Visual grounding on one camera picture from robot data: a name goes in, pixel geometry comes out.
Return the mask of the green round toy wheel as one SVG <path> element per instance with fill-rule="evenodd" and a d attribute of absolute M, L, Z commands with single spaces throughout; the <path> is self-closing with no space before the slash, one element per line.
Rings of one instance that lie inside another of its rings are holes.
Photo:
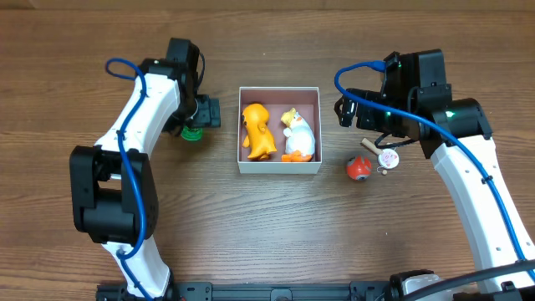
<path fill-rule="evenodd" d="M 202 128 L 190 128 L 187 126 L 183 127 L 181 131 L 181 138 L 187 141 L 199 141 L 203 136 Z"/>

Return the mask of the orange dinosaur toy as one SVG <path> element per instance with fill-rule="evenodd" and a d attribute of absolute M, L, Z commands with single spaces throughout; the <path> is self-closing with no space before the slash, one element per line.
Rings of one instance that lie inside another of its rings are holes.
<path fill-rule="evenodd" d="M 242 123 L 247 134 L 242 146 L 250 149 L 248 160 L 265 161 L 278 151 L 274 136 L 268 129 L 269 118 L 268 110 L 258 103 L 250 104 L 243 110 Z"/>

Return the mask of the white plush duck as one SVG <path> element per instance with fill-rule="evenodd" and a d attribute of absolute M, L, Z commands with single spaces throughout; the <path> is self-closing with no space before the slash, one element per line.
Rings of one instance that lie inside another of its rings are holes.
<path fill-rule="evenodd" d="M 315 154 L 315 136 L 308 122 L 295 108 L 284 112 L 281 121 L 286 125 L 283 134 L 286 138 L 282 162 L 309 162 Z"/>

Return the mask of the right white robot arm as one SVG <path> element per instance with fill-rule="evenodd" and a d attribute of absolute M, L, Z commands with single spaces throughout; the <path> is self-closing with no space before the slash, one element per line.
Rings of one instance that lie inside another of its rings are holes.
<path fill-rule="evenodd" d="M 339 123 L 419 143 L 445 183 L 469 240 L 476 270 L 425 285 L 428 271 L 391 277 L 387 300 L 532 300 L 534 242 L 503 180 L 492 128 L 473 98 L 454 100 L 441 50 L 355 65 L 382 74 L 378 92 L 345 88 L 334 76 Z"/>

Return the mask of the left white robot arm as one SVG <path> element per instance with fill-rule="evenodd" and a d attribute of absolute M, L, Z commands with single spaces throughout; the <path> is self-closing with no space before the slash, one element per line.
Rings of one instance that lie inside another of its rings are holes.
<path fill-rule="evenodd" d="M 69 157 L 74 226 L 116 261 L 125 282 L 100 285 L 98 300 L 181 300 L 173 272 L 155 243 L 159 201 L 150 157 L 161 133 L 190 135 L 221 125 L 218 99 L 199 94 L 206 68 L 189 39 L 171 38 L 166 56 L 133 69 L 133 92 L 110 129 Z"/>

